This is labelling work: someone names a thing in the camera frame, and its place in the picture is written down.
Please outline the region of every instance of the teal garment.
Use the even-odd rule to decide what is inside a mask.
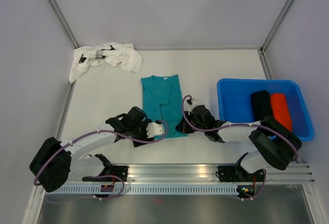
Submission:
[[[167,138],[185,137],[175,129],[181,121],[181,90],[178,75],[142,78],[143,110],[152,121],[165,120],[169,125]]]

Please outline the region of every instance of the red cloth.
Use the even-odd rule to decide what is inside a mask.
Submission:
[[[290,117],[286,96],[281,93],[274,93],[270,96],[274,118],[289,131],[293,131],[293,122]]]

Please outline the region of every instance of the blue tray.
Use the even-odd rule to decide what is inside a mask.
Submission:
[[[254,122],[250,95],[260,90],[286,95],[293,133],[302,141],[314,136],[313,126],[298,84],[290,80],[221,79],[217,83],[220,119],[234,123]]]

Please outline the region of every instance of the folded cloth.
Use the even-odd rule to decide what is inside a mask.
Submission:
[[[166,120],[169,126],[166,138],[185,137],[175,129],[181,120],[181,90],[178,75],[142,78],[143,110],[153,122]]]
[[[289,131],[293,131],[293,122],[289,113],[286,96],[281,93],[274,93],[270,96],[274,118]]]
[[[74,50],[73,63],[69,81],[73,83],[81,77],[89,66],[99,66],[104,62],[127,71],[140,72],[143,65],[142,56],[134,49],[134,44],[106,43],[95,47],[84,46]]]
[[[255,121],[263,120],[266,116],[273,117],[269,92],[258,91],[251,94],[251,108]]]

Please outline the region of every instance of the black cloth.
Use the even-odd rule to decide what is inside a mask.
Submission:
[[[251,94],[251,107],[255,121],[263,120],[266,116],[273,117],[269,92],[261,90]]]

